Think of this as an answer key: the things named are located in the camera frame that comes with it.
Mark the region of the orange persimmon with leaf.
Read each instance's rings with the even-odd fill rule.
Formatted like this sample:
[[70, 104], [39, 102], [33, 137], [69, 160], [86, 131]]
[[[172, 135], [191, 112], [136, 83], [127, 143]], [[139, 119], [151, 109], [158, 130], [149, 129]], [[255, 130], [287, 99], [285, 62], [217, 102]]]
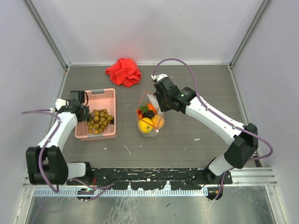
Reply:
[[155, 111], [155, 108], [152, 104], [147, 104], [147, 107], [148, 107], [149, 110]]

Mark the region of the dark purple grape bunch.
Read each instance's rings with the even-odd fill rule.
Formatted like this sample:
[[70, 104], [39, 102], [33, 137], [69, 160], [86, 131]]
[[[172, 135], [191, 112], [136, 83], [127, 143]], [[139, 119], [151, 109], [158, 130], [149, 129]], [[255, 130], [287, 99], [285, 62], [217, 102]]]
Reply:
[[142, 114], [144, 118], [152, 119], [155, 116], [155, 113], [153, 111], [147, 111]]

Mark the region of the pink perforated plastic basket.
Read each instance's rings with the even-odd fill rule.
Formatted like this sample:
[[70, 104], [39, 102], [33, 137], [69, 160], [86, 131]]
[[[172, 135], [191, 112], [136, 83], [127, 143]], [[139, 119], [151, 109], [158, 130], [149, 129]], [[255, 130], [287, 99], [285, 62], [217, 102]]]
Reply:
[[102, 134], [88, 133], [87, 121], [78, 123], [75, 128], [75, 137], [79, 140], [102, 140], [116, 137], [116, 92], [115, 89], [100, 89], [86, 91], [89, 102], [89, 113], [94, 109], [107, 109], [108, 113], [114, 116], [114, 124], [110, 125]]

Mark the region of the bunch of brown longans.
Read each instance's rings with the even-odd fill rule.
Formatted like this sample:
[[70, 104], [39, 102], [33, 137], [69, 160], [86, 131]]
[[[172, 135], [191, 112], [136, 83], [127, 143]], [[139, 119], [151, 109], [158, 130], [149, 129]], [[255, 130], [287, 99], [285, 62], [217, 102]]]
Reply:
[[110, 115], [107, 109], [94, 109], [87, 118], [88, 133], [102, 134], [110, 125], [114, 124], [114, 116]]

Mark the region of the clear zip top bag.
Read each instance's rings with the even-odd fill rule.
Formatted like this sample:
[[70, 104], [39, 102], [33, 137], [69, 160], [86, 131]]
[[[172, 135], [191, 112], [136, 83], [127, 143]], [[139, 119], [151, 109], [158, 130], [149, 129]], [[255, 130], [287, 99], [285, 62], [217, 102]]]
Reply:
[[144, 91], [137, 104], [136, 124], [143, 137], [155, 137], [162, 130], [165, 119], [156, 96]]

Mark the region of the yellow pear fruit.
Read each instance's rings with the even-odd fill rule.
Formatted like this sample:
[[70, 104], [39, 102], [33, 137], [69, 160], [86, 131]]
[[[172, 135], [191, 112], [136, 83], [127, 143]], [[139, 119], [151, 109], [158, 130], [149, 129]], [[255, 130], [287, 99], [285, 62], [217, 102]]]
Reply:
[[147, 134], [153, 130], [153, 122], [149, 118], [142, 118], [138, 121], [138, 129], [141, 133]]

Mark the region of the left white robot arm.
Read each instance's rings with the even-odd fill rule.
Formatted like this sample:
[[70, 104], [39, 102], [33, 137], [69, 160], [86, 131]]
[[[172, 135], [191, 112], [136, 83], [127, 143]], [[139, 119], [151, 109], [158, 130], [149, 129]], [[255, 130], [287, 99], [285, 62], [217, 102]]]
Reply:
[[63, 185], [73, 178], [83, 185], [90, 184], [93, 181], [90, 163], [67, 163], [62, 154], [72, 130], [88, 119], [87, 92], [71, 91], [68, 100], [59, 98], [54, 108], [34, 110], [33, 113], [50, 115], [56, 121], [44, 139], [36, 147], [29, 147], [25, 153], [30, 183], [47, 184], [55, 192], [58, 191], [55, 185]]

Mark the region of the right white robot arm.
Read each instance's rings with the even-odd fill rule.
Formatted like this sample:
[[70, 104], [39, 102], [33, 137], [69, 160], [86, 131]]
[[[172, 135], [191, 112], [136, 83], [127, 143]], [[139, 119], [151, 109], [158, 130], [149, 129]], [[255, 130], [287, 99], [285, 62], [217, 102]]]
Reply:
[[214, 158], [204, 169], [204, 177], [211, 184], [217, 183], [221, 175], [231, 169], [241, 169], [258, 148], [254, 124], [243, 125], [211, 107], [205, 100], [198, 98], [194, 90], [185, 87], [180, 90], [166, 74], [152, 75], [159, 108], [162, 112], [175, 110], [195, 118], [217, 133], [229, 148]]

